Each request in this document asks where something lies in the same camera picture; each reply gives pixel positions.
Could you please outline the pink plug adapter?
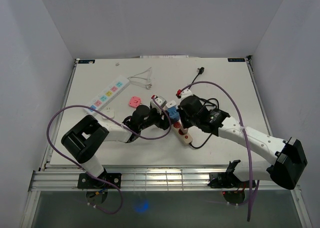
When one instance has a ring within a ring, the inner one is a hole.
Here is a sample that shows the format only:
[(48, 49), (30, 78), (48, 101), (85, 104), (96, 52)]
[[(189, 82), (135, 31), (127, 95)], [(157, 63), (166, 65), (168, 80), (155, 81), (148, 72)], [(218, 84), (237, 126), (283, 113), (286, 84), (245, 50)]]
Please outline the pink plug adapter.
[(133, 96), (130, 100), (129, 100), (129, 107), (131, 108), (137, 108), (138, 106), (140, 106), (142, 103), (142, 100), (140, 97), (137, 96)]

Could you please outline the blue cube socket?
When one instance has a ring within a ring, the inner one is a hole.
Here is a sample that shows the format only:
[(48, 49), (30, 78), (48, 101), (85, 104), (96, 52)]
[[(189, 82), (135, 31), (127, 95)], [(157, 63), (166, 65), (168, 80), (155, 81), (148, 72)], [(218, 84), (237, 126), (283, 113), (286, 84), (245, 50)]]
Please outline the blue cube socket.
[(171, 107), (167, 110), (170, 121), (174, 124), (180, 120), (179, 112), (177, 111), (176, 107)]

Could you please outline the white usb charger plug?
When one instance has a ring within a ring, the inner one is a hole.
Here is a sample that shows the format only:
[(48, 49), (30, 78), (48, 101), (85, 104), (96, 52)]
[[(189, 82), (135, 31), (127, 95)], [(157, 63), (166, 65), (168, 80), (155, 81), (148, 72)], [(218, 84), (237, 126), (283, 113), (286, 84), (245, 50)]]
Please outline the white usb charger plug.
[(170, 108), (172, 108), (172, 107), (176, 107), (176, 105), (177, 105), (177, 103), (176, 103), (174, 100), (172, 100), (172, 101), (168, 102), (168, 103), (165, 105), (165, 107), (166, 107), (166, 109), (170, 109)]

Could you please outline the beige red power strip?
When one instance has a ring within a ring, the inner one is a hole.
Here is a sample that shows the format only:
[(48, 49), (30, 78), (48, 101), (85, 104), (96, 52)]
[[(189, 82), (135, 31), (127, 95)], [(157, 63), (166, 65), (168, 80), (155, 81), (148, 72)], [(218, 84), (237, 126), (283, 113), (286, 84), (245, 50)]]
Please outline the beige red power strip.
[(184, 128), (180, 121), (173, 123), (172, 129), (174, 130), (177, 138), (184, 144), (189, 145), (193, 141), (193, 137), (190, 135), (189, 130)]

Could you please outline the white multicolour power strip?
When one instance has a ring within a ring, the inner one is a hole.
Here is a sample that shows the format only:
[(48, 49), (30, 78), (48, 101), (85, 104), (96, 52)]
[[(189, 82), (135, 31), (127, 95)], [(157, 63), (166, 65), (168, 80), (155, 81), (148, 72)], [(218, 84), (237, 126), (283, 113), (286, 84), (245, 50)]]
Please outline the white multicolour power strip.
[(102, 111), (109, 105), (121, 92), (130, 85), (130, 81), (124, 76), (118, 76), (112, 83), (103, 89), (95, 98), (93, 98), (84, 108), (88, 115), (95, 116), (97, 113), (94, 110)]

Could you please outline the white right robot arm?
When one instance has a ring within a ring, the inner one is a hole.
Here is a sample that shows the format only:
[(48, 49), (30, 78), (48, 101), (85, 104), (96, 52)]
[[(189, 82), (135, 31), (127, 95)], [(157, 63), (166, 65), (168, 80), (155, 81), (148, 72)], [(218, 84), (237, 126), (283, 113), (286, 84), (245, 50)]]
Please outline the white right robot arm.
[(245, 128), (228, 113), (217, 108), (207, 109), (195, 95), (181, 96), (178, 112), (184, 128), (195, 126), (205, 133), (250, 148), (263, 158), (252, 165), (241, 160), (230, 162), (225, 172), (210, 181), (209, 185), (214, 188), (233, 188), (242, 183), (264, 180), (292, 190), (308, 164), (300, 140), (284, 140), (251, 127)]

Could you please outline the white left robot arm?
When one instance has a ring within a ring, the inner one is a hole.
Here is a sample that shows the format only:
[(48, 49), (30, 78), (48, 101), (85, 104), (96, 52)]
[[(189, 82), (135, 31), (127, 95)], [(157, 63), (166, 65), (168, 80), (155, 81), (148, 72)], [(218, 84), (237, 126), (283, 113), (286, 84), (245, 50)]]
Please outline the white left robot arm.
[(102, 143), (131, 143), (141, 135), (142, 130), (153, 125), (163, 130), (171, 128), (168, 113), (160, 108), (140, 105), (121, 125), (103, 124), (94, 116), (87, 115), (64, 134), (61, 143), (77, 163), (90, 173), (88, 181), (95, 188), (100, 188), (106, 183), (107, 174), (96, 156)]

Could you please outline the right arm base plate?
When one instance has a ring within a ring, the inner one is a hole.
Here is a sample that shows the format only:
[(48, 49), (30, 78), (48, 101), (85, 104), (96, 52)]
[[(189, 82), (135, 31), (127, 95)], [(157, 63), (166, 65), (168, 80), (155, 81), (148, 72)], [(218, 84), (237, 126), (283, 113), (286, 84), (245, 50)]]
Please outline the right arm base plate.
[(227, 172), (213, 172), (209, 174), (208, 186), (211, 188), (249, 188), (250, 182), (241, 181), (234, 174)]

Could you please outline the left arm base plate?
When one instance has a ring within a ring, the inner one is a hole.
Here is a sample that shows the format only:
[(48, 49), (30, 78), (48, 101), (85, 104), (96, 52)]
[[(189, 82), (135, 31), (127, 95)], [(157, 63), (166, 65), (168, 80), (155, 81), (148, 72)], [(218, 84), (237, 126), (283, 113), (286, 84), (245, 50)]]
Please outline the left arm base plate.
[(81, 173), (78, 177), (78, 189), (115, 189), (121, 187), (121, 173), (105, 173), (95, 179), (86, 173)]

